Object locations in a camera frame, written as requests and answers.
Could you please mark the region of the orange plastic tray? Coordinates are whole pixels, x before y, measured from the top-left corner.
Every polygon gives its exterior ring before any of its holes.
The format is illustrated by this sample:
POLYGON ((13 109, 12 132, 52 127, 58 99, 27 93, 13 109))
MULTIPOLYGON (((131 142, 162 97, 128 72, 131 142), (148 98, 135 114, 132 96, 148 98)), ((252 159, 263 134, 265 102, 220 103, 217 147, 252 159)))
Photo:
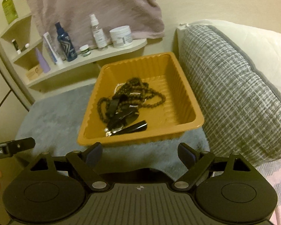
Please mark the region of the orange plastic tray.
POLYGON ((177 138, 197 129, 204 117, 188 80, 171 53, 147 55, 108 64, 101 69, 91 93, 78 144, 136 144, 177 138), (145 120, 145 131, 106 137, 106 111, 112 99, 127 95, 139 117, 145 120))

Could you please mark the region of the small cardboard box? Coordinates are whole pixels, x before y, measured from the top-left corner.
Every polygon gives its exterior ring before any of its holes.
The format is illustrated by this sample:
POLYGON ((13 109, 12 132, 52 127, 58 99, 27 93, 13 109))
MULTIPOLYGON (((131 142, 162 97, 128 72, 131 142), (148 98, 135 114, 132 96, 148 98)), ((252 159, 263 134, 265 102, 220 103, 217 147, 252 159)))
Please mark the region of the small cardboard box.
POLYGON ((26 77, 31 81, 38 78, 42 73, 43 69, 41 68, 40 64, 38 64, 26 72, 26 77))

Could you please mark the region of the black claw hair clip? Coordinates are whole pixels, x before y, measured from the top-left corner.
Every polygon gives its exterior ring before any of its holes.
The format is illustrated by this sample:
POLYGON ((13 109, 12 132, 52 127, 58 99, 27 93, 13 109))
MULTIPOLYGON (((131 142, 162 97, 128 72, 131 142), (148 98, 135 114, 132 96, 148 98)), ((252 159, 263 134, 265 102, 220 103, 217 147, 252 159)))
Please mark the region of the black claw hair clip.
POLYGON ((127 101, 128 96, 125 94, 111 100, 105 114, 108 119, 106 127, 110 132, 122 130, 138 119, 138 109, 131 107, 127 101))

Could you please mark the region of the white quilted pillow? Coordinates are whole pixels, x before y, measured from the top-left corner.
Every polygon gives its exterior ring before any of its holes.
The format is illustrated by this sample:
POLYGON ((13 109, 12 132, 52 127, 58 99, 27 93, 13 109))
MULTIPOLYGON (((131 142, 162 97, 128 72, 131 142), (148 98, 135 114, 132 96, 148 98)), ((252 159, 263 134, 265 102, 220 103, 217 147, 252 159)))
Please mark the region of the white quilted pillow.
POLYGON ((177 27, 179 51, 186 29, 194 25, 213 26, 224 33, 250 57, 257 71, 281 94, 281 33, 224 20, 203 19, 177 27))

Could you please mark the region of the green liquid bottle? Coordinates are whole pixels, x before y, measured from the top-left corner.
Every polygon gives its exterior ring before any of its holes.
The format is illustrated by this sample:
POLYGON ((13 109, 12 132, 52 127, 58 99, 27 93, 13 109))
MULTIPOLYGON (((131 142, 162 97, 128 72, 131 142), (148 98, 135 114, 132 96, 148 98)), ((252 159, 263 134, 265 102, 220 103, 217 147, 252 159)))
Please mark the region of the green liquid bottle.
POLYGON ((18 18, 13 0, 2 0, 2 8, 8 24, 11 24, 18 18))

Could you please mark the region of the small green-label jar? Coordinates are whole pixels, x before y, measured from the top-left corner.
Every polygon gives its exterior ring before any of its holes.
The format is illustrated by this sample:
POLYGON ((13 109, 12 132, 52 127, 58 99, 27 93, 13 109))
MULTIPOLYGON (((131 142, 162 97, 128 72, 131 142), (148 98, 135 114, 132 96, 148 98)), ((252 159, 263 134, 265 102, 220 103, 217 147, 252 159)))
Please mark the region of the small green-label jar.
POLYGON ((85 57, 91 54, 91 49, 88 44, 83 45, 80 47, 80 54, 81 56, 85 57))

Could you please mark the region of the mauve hanging towel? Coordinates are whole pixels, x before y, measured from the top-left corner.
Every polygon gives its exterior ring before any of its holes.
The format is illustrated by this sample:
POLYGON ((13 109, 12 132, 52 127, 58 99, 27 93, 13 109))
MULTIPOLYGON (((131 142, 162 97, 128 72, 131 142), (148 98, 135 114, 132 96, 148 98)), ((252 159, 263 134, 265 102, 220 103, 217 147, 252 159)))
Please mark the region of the mauve hanging towel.
POLYGON ((58 45, 55 24, 60 23, 76 49, 88 44, 96 47, 90 15, 94 14, 107 41, 110 30, 129 26, 134 39, 164 37, 161 8, 156 0, 27 0, 36 27, 43 35, 48 32, 58 45))

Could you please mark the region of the lilac tube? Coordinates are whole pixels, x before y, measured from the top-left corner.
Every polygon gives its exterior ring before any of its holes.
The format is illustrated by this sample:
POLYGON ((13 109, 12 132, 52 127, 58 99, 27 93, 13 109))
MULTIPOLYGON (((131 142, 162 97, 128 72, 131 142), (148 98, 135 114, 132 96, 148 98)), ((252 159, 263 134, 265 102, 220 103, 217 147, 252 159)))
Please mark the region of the lilac tube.
POLYGON ((39 65, 42 68, 43 72, 48 73, 51 70, 51 68, 37 47, 35 48, 35 53, 36 53, 36 57, 38 59, 39 65))

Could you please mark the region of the clear spray bottle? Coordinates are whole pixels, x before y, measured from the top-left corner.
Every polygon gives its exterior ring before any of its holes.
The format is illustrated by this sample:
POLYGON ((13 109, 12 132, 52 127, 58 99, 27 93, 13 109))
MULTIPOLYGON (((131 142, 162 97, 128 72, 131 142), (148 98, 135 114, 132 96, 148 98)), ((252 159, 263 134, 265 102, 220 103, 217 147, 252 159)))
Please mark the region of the clear spray bottle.
POLYGON ((103 29, 100 27, 99 21, 96 18, 95 14, 90 14, 89 17, 91 21, 93 37, 95 39, 98 50, 105 50, 108 47, 108 44, 103 29))

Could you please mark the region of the grey woven pillow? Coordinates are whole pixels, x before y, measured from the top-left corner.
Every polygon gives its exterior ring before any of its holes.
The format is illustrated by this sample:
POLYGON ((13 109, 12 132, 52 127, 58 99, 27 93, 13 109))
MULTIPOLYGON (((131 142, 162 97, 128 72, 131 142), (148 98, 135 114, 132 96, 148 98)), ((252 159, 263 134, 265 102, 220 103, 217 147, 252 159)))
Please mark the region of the grey woven pillow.
POLYGON ((237 152, 256 166, 281 158, 281 101, 245 52, 216 27, 195 24, 185 29, 179 62, 214 154, 237 152))

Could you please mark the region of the dark blue bottle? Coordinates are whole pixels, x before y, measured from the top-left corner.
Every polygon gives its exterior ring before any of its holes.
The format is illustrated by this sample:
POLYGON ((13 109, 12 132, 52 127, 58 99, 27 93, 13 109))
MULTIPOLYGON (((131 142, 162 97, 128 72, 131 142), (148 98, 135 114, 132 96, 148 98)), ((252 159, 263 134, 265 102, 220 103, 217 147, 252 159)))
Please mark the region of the dark blue bottle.
POLYGON ((68 62, 71 62, 77 58, 76 50, 72 44, 72 41, 68 33, 61 26, 60 22, 55 24, 57 30, 57 40, 66 56, 68 62))

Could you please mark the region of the white cream jar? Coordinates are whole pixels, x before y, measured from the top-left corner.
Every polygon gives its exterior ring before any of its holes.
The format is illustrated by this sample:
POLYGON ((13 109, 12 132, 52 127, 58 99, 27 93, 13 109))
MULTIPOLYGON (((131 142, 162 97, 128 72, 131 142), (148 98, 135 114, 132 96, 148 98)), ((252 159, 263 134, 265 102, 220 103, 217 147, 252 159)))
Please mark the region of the white cream jar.
POLYGON ((115 48, 123 48, 132 44, 133 38, 130 26, 124 25, 110 30, 110 36, 115 48))

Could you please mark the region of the cream corner shelf unit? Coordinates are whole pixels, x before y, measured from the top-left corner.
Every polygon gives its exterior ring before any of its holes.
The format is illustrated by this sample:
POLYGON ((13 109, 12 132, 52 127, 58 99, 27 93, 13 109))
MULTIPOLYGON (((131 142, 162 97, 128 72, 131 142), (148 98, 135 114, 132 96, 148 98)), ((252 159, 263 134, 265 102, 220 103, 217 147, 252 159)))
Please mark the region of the cream corner shelf unit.
POLYGON ((77 59, 71 62, 63 61, 63 64, 58 66, 55 65, 51 59, 44 39, 38 34, 31 13, 27 13, 14 20, 11 24, 8 24, 5 18, 0 18, 0 43, 14 72, 18 75, 26 88, 32 89, 34 86, 43 84, 71 70, 80 69, 85 65, 88 66, 99 60, 135 52, 147 45, 147 40, 133 40, 131 45, 124 48, 114 48, 110 45, 104 51, 99 51, 97 49, 92 50, 91 54, 88 56, 83 57, 79 55, 77 59), (18 55, 11 42, 13 39, 18 43, 20 50, 27 43, 29 43, 30 46, 18 55), (46 59, 51 70, 48 73, 42 73, 38 78, 30 81, 26 77, 26 72, 39 64, 35 53, 36 47, 46 59))

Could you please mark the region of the white blue tube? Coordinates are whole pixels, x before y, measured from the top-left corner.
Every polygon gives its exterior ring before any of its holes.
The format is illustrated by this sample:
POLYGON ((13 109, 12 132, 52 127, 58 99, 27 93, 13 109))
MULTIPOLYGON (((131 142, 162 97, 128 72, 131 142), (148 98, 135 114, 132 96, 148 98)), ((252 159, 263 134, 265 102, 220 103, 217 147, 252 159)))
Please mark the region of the white blue tube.
POLYGON ((43 35, 44 41, 49 49, 49 53, 55 65, 61 66, 63 64, 63 60, 59 53, 57 52, 53 40, 49 34, 49 32, 44 33, 43 35))

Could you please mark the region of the black white small tube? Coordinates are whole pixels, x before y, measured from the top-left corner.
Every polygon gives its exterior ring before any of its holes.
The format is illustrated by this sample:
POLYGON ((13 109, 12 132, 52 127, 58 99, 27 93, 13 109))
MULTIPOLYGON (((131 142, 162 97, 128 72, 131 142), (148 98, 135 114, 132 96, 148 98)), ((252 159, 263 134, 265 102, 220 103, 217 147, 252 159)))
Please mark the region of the black white small tube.
POLYGON ((21 54, 21 50, 20 50, 20 48, 19 48, 18 43, 16 42, 16 40, 13 39, 11 42, 12 42, 12 44, 13 44, 13 46, 14 46, 16 52, 17 52, 17 54, 18 54, 18 55, 21 54))

